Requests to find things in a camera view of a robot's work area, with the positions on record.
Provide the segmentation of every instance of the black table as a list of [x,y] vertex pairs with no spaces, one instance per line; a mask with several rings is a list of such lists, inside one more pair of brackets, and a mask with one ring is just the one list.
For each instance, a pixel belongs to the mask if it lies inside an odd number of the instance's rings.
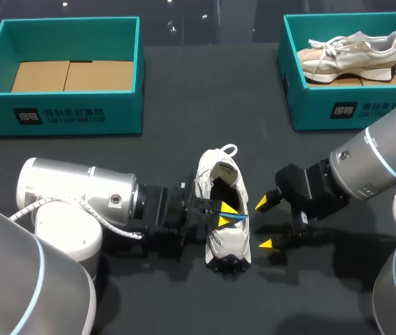
[[317,223],[320,243],[289,251],[287,266],[273,266],[257,247],[269,225],[291,218],[286,204],[254,211],[275,172],[287,163],[310,166],[354,135],[294,132],[276,58],[275,44],[147,47],[141,137],[0,140],[0,212],[7,216],[17,209],[17,177],[30,157],[133,172],[146,184],[169,186],[195,171],[207,149],[238,146],[250,196],[251,268],[214,274],[204,246],[188,246],[180,262],[106,256],[98,334],[378,334],[372,286],[396,246],[395,189]]

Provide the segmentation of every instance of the shoe box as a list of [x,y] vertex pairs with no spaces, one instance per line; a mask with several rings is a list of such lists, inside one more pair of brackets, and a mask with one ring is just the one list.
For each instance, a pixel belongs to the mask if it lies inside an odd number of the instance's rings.
[[138,17],[3,20],[0,136],[139,134]]
[[277,63],[296,131],[364,129],[396,108],[396,69],[390,82],[344,76],[330,84],[306,82],[297,51],[309,47],[309,39],[327,41],[357,31],[387,36],[396,31],[396,13],[284,16]]

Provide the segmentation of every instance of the cardboard bottom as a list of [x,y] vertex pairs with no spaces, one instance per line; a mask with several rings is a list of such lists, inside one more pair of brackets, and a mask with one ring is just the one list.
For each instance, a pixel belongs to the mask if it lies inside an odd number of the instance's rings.
[[127,91],[132,61],[24,61],[12,92]]
[[316,82],[307,82],[308,87],[338,87],[338,86],[374,86],[374,85],[396,85],[396,73],[389,82],[378,82],[376,80],[367,80],[359,77],[348,77],[343,75],[342,78],[333,80],[330,84],[319,84]]

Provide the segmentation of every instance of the white sneaker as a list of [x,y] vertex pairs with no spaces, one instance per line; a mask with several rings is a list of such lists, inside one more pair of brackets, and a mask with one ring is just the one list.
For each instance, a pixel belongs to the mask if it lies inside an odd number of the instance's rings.
[[326,43],[308,40],[311,48],[299,51],[303,75],[315,82],[329,83],[343,74],[369,80],[390,81],[396,66],[396,31],[371,37],[358,31],[334,37]]
[[[233,149],[230,154],[225,151]],[[215,271],[244,271],[250,266],[248,192],[240,169],[232,159],[238,149],[233,144],[206,151],[199,160],[195,195],[221,200],[246,218],[222,225],[208,234],[206,264]]]

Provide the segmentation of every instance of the teal box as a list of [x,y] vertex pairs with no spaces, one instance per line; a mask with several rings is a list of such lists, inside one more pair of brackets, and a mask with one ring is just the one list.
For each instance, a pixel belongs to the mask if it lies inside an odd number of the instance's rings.
[[[11,93],[22,61],[93,60],[133,61],[132,89]],[[0,136],[139,134],[144,65],[138,17],[3,20]]]
[[[327,41],[362,31],[385,36],[396,31],[396,13],[285,15],[278,66],[296,131],[364,129],[396,107],[396,85],[308,87],[297,51],[308,39]],[[334,118],[336,107],[352,107]]]

